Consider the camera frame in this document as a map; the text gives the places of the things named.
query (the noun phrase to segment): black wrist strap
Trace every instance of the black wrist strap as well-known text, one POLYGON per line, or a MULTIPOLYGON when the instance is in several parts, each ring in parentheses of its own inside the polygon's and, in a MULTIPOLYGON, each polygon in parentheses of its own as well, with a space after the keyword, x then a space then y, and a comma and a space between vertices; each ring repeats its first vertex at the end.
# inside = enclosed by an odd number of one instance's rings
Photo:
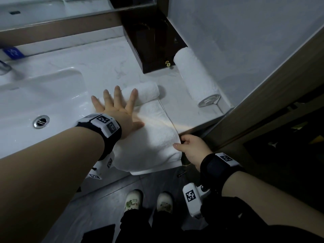
POLYGON ((237 171, 244 171, 244 169, 240 165, 229 165, 215 154, 209 154, 200 165, 200 182, 205 188, 221 193, 227 179, 237 171))
POLYGON ((112 149, 114 148, 115 144, 117 141, 119 141, 120 137, 122 136, 121 135, 121 126, 120 124, 118 123, 119 125, 119 129, 113 133, 109 138, 107 138, 103 132, 101 131, 101 129, 95 125, 93 125, 92 123, 90 122, 79 122, 76 127, 84 127, 84 128, 87 128, 87 129, 90 129, 90 130, 93 130, 95 132, 97 132, 98 134, 100 134, 105 142, 105 149, 103 151, 103 154, 101 155, 100 160, 103 160, 108 154, 111 153, 112 149))

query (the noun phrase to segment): mirror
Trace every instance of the mirror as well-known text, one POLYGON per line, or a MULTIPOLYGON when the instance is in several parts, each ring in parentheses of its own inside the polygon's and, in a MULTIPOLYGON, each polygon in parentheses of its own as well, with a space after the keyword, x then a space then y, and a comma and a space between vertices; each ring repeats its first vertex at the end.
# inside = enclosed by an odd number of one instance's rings
POLYGON ((0 0, 0 30, 154 4, 154 0, 0 0))

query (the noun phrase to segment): countertop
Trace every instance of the countertop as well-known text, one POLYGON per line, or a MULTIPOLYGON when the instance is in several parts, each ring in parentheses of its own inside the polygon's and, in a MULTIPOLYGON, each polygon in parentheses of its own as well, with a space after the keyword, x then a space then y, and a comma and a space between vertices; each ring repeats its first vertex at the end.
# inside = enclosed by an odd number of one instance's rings
MULTIPOLYGON (((125 37, 38 54, 9 64, 15 80, 74 68, 82 73, 89 94, 98 98, 104 89, 113 92, 116 85, 123 89, 155 81, 160 88, 161 104, 179 134, 202 129, 223 116, 217 105, 197 106, 176 66, 143 74, 125 37)), ((10 76, 2 76, 0 85, 12 80, 10 76)))

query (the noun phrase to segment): sink drain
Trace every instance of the sink drain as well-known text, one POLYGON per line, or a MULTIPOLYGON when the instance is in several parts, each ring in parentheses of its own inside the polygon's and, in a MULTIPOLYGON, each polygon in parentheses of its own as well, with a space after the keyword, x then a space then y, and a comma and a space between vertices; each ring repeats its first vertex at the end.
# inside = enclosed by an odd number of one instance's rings
POLYGON ((33 125, 34 125, 35 129, 42 129, 42 128, 46 127, 49 122, 50 122, 50 118, 46 115, 42 115, 42 116, 38 116, 34 120, 33 125))

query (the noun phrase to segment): faucet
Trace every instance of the faucet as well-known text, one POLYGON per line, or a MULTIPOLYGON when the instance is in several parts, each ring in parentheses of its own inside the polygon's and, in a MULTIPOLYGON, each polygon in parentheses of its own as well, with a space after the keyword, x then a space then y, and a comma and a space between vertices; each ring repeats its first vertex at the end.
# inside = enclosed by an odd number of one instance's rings
POLYGON ((3 61, 0 61, 0 75, 5 75, 10 72, 12 67, 3 61))

